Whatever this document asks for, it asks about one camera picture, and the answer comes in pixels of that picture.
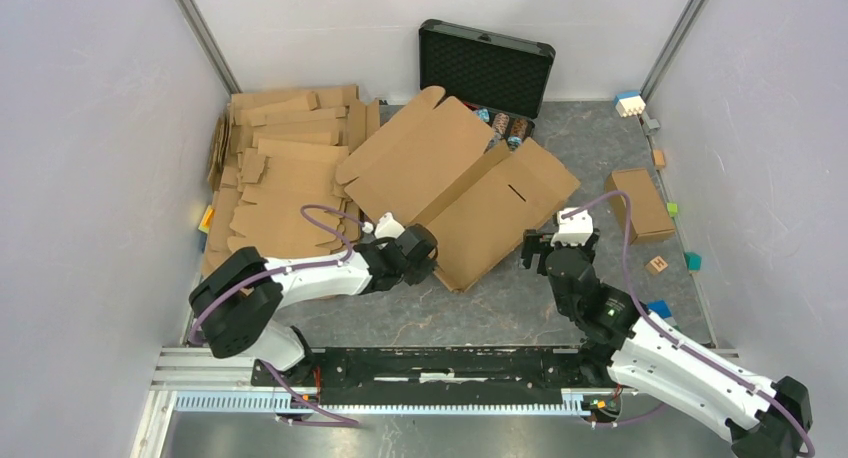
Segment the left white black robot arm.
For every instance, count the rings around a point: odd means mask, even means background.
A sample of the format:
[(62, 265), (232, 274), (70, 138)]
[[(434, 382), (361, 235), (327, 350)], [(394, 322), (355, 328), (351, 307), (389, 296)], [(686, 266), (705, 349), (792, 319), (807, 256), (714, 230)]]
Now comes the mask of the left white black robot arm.
[(437, 239), (411, 225), (334, 255), (299, 259), (263, 257), (248, 246), (234, 252), (188, 297), (193, 336), (202, 336), (216, 358), (245, 355), (273, 367), (290, 385), (306, 383), (314, 359), (293, 326), (274, 317), (297, 303), (388, 291), (415, 285), (435, 269)]

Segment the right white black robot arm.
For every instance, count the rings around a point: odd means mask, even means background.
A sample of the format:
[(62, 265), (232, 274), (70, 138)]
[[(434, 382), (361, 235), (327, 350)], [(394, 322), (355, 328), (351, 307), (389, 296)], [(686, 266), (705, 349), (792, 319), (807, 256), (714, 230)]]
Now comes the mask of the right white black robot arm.
[(809, 391), (785, 376), (772, 380), (691, 340), (645, 304), (595, 273), (593, 231), (565, 244), (527, 230), (524, 267), (550, 284), (557, 311), (586, 336), (577, 360), (591, 386), (608, 381), (645, 392), (703, 424), (737, 457), (811, 457)]

